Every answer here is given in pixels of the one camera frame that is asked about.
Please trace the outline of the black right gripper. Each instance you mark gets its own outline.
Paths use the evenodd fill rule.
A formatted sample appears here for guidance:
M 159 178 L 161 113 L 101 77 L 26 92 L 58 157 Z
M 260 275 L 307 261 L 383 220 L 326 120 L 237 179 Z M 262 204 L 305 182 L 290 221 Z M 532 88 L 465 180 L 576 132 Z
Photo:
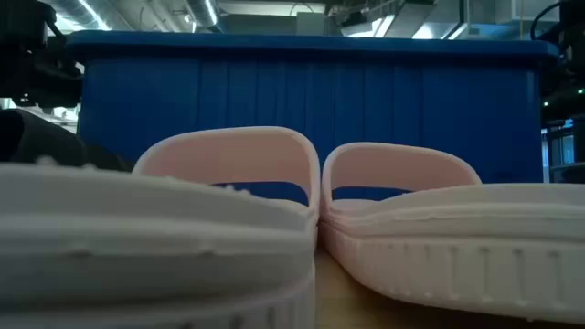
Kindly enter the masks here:
M 585 118 L 585 43 L 577 43 L 557 67 L 543 74 L 542 120 Z

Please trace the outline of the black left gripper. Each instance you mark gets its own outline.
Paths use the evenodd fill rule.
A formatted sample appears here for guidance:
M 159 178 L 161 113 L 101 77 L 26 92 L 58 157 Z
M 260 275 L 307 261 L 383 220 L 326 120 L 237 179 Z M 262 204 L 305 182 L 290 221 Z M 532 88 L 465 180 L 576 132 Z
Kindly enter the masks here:
M 76 62 L 62 51 L 28 51 L 16 63 L 13 101 L 24 107 L 75 107 L 81 100 L 82 77 Z

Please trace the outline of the black rubber slide sandal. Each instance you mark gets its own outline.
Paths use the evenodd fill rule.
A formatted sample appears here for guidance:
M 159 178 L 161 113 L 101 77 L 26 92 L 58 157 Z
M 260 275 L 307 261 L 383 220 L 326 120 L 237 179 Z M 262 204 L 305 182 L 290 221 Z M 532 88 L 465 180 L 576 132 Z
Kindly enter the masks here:
M 48 156 L 59 165 L 131 172 L 134 162 L 24 110 L 0 110 L 0 163 L 33 164 Z

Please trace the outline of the blue plastic bin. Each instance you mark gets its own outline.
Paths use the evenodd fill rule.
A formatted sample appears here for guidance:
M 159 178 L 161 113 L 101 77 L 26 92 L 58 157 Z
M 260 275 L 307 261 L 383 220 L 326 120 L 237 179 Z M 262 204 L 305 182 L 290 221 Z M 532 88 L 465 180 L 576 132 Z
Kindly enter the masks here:
M 542 41 L 80 31 L 81 138 L 136 160 L 164 138 L 240 126 L 303 133 L 326 157 L 382 142 L 456 155 L 486 183 L 543 179 Z

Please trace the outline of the black desk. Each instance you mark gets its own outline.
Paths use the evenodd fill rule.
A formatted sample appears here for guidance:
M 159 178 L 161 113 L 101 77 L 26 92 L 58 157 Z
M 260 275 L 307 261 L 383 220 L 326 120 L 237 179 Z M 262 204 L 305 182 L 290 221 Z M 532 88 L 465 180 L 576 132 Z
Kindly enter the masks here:
M 549 182 L 585 184 L 585 162 L 550 167 Z

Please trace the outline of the grey ceiling unit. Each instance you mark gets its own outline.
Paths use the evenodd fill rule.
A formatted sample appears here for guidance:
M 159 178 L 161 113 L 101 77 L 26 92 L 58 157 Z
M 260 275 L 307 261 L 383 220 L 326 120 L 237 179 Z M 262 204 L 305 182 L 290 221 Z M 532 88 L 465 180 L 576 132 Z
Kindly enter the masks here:
M 295 34 L 297 36 L 324 36 L 326 16 L 320 13 L 298 12 Z

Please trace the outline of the silver ventilation duct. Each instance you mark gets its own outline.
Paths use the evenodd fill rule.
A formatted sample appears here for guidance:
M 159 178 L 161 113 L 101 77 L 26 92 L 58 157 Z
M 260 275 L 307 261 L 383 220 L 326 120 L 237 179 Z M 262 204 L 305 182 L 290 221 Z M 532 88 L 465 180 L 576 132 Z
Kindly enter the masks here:
M 220 19 L 217 0 L 185 0 L 188 13 L 197 27 L 216 26 Z
M 72 31 L 111 30 L 87 0 L 40 0 L 56 11 L 57 21 Z

